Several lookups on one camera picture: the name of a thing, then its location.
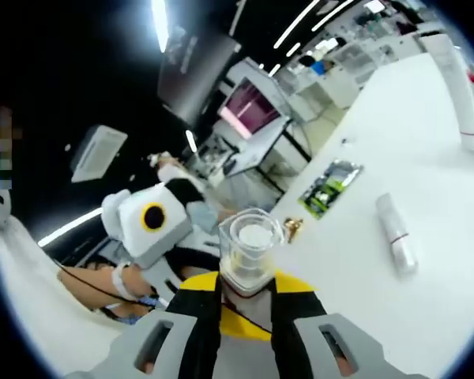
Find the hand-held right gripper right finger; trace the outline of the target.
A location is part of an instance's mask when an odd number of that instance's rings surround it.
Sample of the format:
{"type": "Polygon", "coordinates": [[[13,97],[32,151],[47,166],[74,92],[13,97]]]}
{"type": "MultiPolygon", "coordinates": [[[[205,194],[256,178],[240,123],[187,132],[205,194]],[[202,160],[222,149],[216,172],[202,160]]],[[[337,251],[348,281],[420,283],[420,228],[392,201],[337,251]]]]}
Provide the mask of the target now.
{"type": "Polygon", "coordinates": [[[281,378],[383,378],[381,344],[338,313],[327,314],[306,282],[278,272],[271,289],[271,344],[281,378]]]}

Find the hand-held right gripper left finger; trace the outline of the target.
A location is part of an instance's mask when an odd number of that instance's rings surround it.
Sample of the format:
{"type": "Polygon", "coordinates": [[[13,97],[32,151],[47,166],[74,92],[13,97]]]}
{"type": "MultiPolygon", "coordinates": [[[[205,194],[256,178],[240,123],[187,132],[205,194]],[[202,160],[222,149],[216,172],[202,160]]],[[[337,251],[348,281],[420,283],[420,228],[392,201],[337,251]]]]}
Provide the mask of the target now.
{"type": "Polygon", "coordinates": [[[154,310],[111,343],[107,357],[68,378],[211,378],[220,347],[218,272],[181,284],[164,311],[154,310]]]}

